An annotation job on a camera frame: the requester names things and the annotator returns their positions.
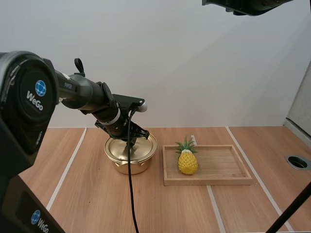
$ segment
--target black cable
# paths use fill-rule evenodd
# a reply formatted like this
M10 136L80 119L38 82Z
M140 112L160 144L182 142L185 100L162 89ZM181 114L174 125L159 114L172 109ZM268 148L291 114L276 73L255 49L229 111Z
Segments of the black cable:
M295 211L310 197L311 195L311 182L305 187L304 190L296 197L289 207L281 214L274 224L267 230L266 233L275 233L281 226L295 213Z
M131 192L131 204L132 204L132 216L134 221L134 226L136 233L139 233L138 226L135 217L135 209L134 209L134 195L133 195L133 187L132 187L132 174L131 174L131 139L130 139L130 132L131 132L131 119L134 115L136 109L131 111L130 118L128 120L128 131L127 131L127 167L128 167L128 181L130 183L130 192Z

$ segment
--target white tape line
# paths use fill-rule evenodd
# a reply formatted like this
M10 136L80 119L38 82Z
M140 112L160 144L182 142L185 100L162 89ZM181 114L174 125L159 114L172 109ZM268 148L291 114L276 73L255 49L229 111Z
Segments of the white tape line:
M59 180L59 182L58 182L58 184L57 184L57 186L56 186L56 188L55 188L55 190L54 190L54 192L53 192L53 194L51 196L51 199L50 199L50 201L49 201L49 203L47 205L47 210L48 211L50 211L50 208L53 205L53 202L54 202L54 200L55 200L55 198L57 196L57 193L58 193L60 187L62 186L62 184L64 182L64 179L65 179L65 177L66 177L66 175L67 175L67 173L69 171L69 168L70 168L70 166L72 164L72 161L74 160L74 157L76 156L76 154L77 154L77 152L78 152L78 150L80 148L80 145L81 145L81 143L82 143L82 141L84 139L85 134L86 134L86 128L84 129L83 134L81 135L80 141L78 142L78 144L76 146L76 149L74 150L74 152L73 152L73 154L72 154L72 156L71 156L71 158L70 158L70 160L69 160L69 162L68 162L68 164L67 164L67 166L66 166L66 168L65 168L65 170L63 172L63 175L61 176L61 178L60 178L60 180Z
M228 131L228 133L230 134L232 140L234 141L235 145L238 147L238 149L240 150L243 158L245 159L246 163L248 164L249 168L252 170L252 172L254 173L256 179L258 180L259 184L261 185L263 191L265 192L265 194L267 195L269 201L271 202L271 204L273 205L273 207L275 208L277 214L280 216L282 214L281 209L279 208L279 206L277 205L277 203L275 202L275 200L273 199L273 197L271 196L269 190L267 189L267 187L264 185L262 179L259 177L258 173L256 172L256 170L254 169L253 165L251 164L251 162L249 161L249 159L247 158L246 154L244 153L242 147L239 145L238 141L235 139L235 137L233 136L231 130L229 129L228 126L225 127ZM290 231L293 232L293 228L291 227L291 225L289 224L288 221L285 222L285 226L286 228Z
M218 209L218 206L217 206L214 194L213 194L213 190L212 190L212 188L209 185L207 186L207 190L208 190L208 194L209 194L209 197L210 197L210 201L212 202L212 205L213 205L214 213L215 213L216 220L217 220L217 223L218 223L218 226L219 226L219 231L220 231L220 233L225 233L225 227L224 227L224 224L223 224L222 217L221 217L221 215L219 213L219 209Z
M194 144L195 146L197 146L194 135L191 135L191 138L192 138L193 144Z

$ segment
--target pot lid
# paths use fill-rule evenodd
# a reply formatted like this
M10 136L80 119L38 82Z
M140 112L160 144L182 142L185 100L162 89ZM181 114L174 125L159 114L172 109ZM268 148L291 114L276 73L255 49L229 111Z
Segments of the pot lid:
M144 162L151 158L156 151L157 142L155 137L150 134L148 139L139 137L135 145L131 148L131 161ZM105 144L105 153L108 157L117 163L127 161L126 142L109 138Z

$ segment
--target round hole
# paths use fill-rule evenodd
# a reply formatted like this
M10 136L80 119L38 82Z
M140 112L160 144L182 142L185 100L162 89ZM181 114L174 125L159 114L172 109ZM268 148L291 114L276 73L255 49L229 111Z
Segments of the round hole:
M298 168L306 168L306 167L308 166L308 164L307 164L304 160L302 160L302 159L300 159L300 158L298 158L298 157L295 157L295 156L289 157L289 158L288 158L288 161L289 161L293 166L298 167Z

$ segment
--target blue globe logo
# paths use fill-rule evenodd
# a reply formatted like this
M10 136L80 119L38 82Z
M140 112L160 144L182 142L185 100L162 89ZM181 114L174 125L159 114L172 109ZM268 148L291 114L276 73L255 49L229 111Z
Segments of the blue globe logo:
M40 219L40 211L34 211L33 215L31 216L31 224L35 225Z
M35 83L35 92L37 93L37 95L39 95L40 97L44 96L45 93L47 92L47 87L45 86L45 83L42 80L38 80Z

